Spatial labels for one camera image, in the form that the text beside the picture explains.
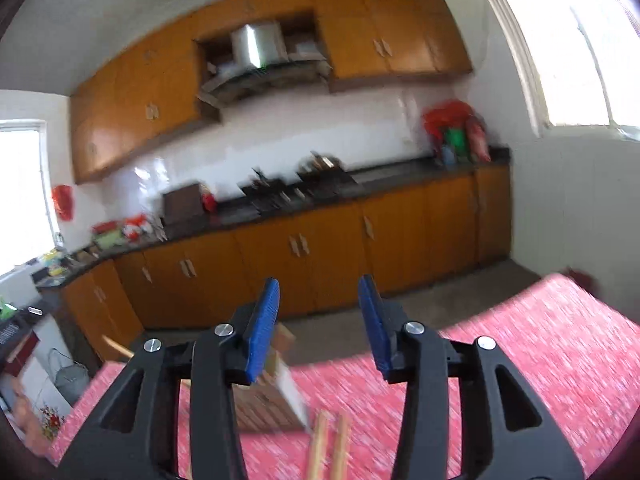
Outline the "black kitchen countertop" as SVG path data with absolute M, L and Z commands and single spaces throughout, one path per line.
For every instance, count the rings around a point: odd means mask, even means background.
M 340 170 L 328 176 L 299 177 L 285 182 L 273 191 L 250 192 L 232 197 L 217 205 L 212 214 L 200 214 L 190 220 L 166 226 L 160 235 L 147 235 L 140 242 L 127 243 L 102 250 L 87 263 L 74 263 L 59 276 L 50 276 L 46 270 L 32 274 L 37 292 L 61 288 L 79 278 L 98 264 L 130 252 L 142 252 L 152 247 L 177 243 L 179 240 L 234 229 L 253 222 L 298 214 L 306 210 L 356 200 L 378 192 L 439 178 L 456 171 L 471 170 L 475 162 L 459 162 L 447 168 L 432 155 L 414 159 L 396 160 L 387 164 L 361 167 L 352 171 Z

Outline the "orange lower base cabinets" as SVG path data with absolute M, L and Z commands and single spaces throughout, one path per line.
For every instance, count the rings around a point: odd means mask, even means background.
M 145 330 L 204 330 L 280 283 L 280 318 L 354 304 L 371 274 L 404 292 L 506 258 L 512 244 L 510 167 L 490 162 L 373 183 L 342 198 L 106 259 L 60 296 L 101 360 Z

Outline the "orange upper wall cabinets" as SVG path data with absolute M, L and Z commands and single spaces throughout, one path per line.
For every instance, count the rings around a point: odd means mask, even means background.
M 445 0 L 216 0 L 150 32 L 70 98 L 76 183 L 271 88 L 472 72 Z

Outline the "red plastic bag bundle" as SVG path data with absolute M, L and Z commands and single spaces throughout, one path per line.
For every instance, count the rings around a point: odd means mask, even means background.
M 449 100 L 422 113 L 422 125 L 434 151 L 445 160 L 444 149 L 471 162 L 490 162 L 485 124 L 467 102 Z

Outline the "red hanging bag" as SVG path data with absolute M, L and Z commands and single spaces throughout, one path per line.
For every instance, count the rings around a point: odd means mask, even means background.
M 52 188 L 52 200 L 58 220 L 63 222 L 72 221 L 75 209 L 73 188 L 66 184 L 55 186 Z

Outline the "wooden chopstick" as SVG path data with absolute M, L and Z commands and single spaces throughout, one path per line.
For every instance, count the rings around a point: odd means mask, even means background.
M 326 458 L 326 442 L 328 442 L 329 434 L 329 418 L 329 413 L 325 410 L 321 410 L 317 415 L 309 445 L 307 480 L 319 480 L 322 477 L 323 462 Z
M 102 339 L 112 350 L 116 351 L 120 356 L 123 356 L 127 360 L 130 360 L 134 356 L 134 352 L 124 347 L 122 344 L 119 344 L 117 341 L 114 341 L 110 337 L 103 335 Z
M 338 420 L 334 439 L 330 471 L 331 480 L 347 479 L 350 430 L 352 430 L 352 421 L 347 414 L 343 413 Z

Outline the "beige perforated utensil holder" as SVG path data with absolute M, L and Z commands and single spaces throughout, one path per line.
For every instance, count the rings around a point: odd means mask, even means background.
M 251 386 L 233 387 L 239 430 L 268 434 L 310 429 L 307 405 L 284 359 L 294 342 L 295 336 L 278 323 L 262 374 Z

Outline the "brown cutting board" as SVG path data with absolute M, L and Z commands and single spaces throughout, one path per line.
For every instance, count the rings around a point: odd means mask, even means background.
M 205 212 L 201 185 L 191 183 L 164 193 L 162 195 L 162 209 L 166 226 L 201 217 Z

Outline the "red floral tablecloth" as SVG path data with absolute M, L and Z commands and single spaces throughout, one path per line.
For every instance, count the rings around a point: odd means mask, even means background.
M 460 393 L 462 478 L 584 476 L 544 402 L 495 341 L 442 338 L 382 299 L 370 276 L 359 281 L 358 300 L 376 367 L 386 382 L 406 388 L 393 478 L 447 477 L 450 380 Z M 272 278 L 254 304 L 192 344 L 146 342 L 81 426 L 58 476 L 176 478 L 179 382 L 190 378 L 192 474 L 245 478 L 233 388 L 254 384 L 264 368 L 279 302 Z

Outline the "black wok on stove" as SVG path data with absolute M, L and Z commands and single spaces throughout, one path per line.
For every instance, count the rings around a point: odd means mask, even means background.
M 314 198 L 341 195 L 355 184 L 341 159 L 318 152 L 311 152 L 298 162 L 296 176 L 302 182 L 302 190 Z

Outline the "left window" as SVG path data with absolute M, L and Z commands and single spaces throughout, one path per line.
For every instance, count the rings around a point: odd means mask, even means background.
M 46 130 L 42 122 L 1 124 L 1 273 L 54 248 Z

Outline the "window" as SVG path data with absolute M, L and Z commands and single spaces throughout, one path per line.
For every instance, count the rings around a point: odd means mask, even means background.
M 632 0 L 488 0 L 527 111 L 552 132 L 639 137 L 639 9 Z
M 42 122 L 1 124 L 1 273 L 54 248 L 46 130 Z

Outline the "red bottle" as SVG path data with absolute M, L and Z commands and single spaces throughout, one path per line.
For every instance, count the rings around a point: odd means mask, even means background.
M 217 209 L 217 201 L 214 194 L 210 192 L 210 189 L 206 188 L 206 186 L 201 186 L 200 195 L 203 209 L 209 214 L 215 212 Z

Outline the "steel range hood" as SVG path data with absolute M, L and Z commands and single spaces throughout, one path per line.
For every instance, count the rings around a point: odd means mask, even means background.
M 198 99 L 217 110 L 274 89 L 327 81 L 332 73 L 312 24 L 300 16 L 246 24 L 198 45 L 204 54 Z

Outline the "right window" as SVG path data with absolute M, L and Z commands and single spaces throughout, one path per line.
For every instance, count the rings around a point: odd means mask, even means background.
M 639 9 L 632 0 L 488 0 L 527 111 L 552 132 L 639 137 Z

